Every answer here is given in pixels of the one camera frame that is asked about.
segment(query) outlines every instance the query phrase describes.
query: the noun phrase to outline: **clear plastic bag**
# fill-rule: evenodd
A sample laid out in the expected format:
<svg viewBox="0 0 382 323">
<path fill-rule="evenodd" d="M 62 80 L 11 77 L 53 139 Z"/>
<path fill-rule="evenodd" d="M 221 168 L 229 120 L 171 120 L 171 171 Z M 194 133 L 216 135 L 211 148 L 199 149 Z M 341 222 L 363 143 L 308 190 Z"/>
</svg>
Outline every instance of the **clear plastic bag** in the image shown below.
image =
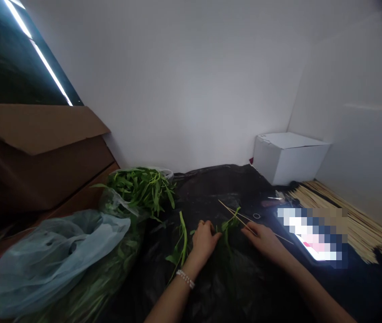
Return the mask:
<svg viewBox="0 0 382 323">
<path fill-rule="evenodd" d="M 43 221 L 0 259 L 0 318 L 33 313 L 63 297 L 130 225 L 96 210 Z"/>
<path fill-rule="evenodd" d="M 151 166 L 145 166 L 144 168 L 157 170 L 162 175 L 164 175 L 164 177 L 167 180 L 172 180 L 174 177 L 174 173 L 171 170 L 166 168 L 151 167 Z M 135 168 L 119 169 L 119 170 L 115 170 L 111 174 L 115 174 L 115 173 L 123 172 L 123 171 L 131 171 L 133 169 Z M 121 195 L 117 193 L 114 189 L 105 188 L 100 198 L 99 209 L 103 213 L 111 214 L 119 218 L 123 218 L 123 214 L 117 211 L 118 207 L 122 205 L 124 208 L 126 208 L 129 212 L 131 212 L 137 217 L 138 222 L 141 222 L 149 218 L 150 214 L 148 212 L 138 207 L 130 207 L 128 204 L 129 204 L 128 201 L 125 201 L 121 197 Z"/>
</svg>

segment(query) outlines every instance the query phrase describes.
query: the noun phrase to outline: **bamboo skewer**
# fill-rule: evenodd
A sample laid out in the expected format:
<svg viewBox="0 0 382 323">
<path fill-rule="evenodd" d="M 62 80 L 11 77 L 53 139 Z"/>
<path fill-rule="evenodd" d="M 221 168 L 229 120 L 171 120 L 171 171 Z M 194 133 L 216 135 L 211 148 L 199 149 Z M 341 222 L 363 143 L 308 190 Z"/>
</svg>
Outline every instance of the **bamboo skewer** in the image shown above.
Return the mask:
<svg viewBox="0 0 382 323">
<path fill-rule="evenodd" d="M 243 225 L 249 230 L 249 231 L 251 231 L 253 234 L 254 234 L 254 236 L 257 236 L 257 234 L 255 233 L 255 232 L 253 232 L 237 215 L 236 215 L 236 211 L 233 211 L 232 209 L 230 209 L 228 206 L 226 206 L 224 203 L 222 203 L 221 202 L 221 200 L 218 200 L 223 206 L 225 206 L 225 208 L 228 210 L 228 211 L 230 211 L 241 223 L 243 223 Z M 240 216 L 242 216 L 242 217 L 244 217 L 246 220 L 249 220 L 249 221 L 251 221 L 251 222 L 253 222 L 253 223 L 256 223 L 255 221 L 252 221 L 252 220 L 250 220 L 250 219 L 248 219 L 246 216 L 244 216 L 244 215 L 242 215 L 242 214 L 240 214 L 240 213 L 237 213 L 238 215 L 240 215 Z M 283 237 L 281 237 L 280 235 L 277 235 L 276 233 L 275 233 L 275 236 L 277 236 L 278 238 L 281 238 L 281 239 L 283 239 L 283 240 L 285 240 L 286 242 L 289 242 L 289 243 L 291 243 L 291 244 L 293 244 L 291 241 L 289 241 L 289 240 L 287 240 L 287 239 L 285 239 L 285 238 L 283 238 Z"/>
<path fill-rule="evenodd" d="M 348 243 L 367 263 L 378 263 L 375 249 L 382 253 L 382 226 L 318 181 L 305 182 L 289 194 L 300 200 L 305 208 L 337 208 L 313 191 L 329 198 L 348 211 Z"/>
</svg>

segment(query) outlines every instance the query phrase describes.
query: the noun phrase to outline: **hand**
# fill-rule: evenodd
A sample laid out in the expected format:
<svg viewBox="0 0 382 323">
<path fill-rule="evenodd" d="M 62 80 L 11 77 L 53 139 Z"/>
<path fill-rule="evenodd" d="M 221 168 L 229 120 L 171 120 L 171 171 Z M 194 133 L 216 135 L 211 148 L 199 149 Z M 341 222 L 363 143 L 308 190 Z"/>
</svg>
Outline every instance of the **hand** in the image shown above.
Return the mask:
<svg viewBox="0 0 382 323">
<path fill-rule="evenodd" d="M 254 222 L 248 222 L 247 226 L 255 232 L 257 236 L 247 228 L 243 228 L 241 231 L 262 255 L 279 266 L 285 266 L 289 262 L 292 255 L 285 249 L 284 245 L 270 228 Z"/>
<path fill-rule="evenodd" d="M 220 232 L 212 236 L 212 231 L 215 231 L 212 222 L 200 220 L 192 237 L 193 248 L 186 262 L 198 271 L 204 267 L 213 250 L 215 250 L 218 240 L 222 237 Z"/>
</svg>

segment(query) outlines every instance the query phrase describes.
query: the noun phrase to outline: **light blue plastic bag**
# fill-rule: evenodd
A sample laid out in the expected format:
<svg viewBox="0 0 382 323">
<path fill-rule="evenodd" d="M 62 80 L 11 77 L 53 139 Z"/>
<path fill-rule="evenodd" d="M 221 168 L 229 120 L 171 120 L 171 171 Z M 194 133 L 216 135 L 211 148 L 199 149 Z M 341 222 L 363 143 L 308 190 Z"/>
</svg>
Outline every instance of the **light blue plastic bag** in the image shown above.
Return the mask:
<svg viewBox="0 0 382 323">
<path fill-rule="evenodd" d="M 63 297 L 130 225 L 96 210 L 43 221 L 0 259 L 0 318 L 33 313 Z"/>
</svg>

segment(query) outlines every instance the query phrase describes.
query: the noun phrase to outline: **person's right hand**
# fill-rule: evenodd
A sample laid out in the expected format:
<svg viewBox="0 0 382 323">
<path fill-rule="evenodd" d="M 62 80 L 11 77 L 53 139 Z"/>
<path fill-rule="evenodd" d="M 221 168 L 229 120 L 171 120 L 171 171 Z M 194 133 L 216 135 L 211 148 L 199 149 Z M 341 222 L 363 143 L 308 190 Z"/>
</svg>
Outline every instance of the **person's right hand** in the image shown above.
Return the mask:
<svg viewBox="0 0 382 323">
<path fill-rule="evenodd" d="M 255 232 L 257 236 L 246 227 L 241 231 L 262 255 L 266 256 L 279 266 L 284 266 L 288 263 L 290 257 L 292 257 L 291 254 L 286 250 L 284 245 L 279 241 L 270 228 L 254 222 L 248 222 L 247 226 Z"/>
</svg>

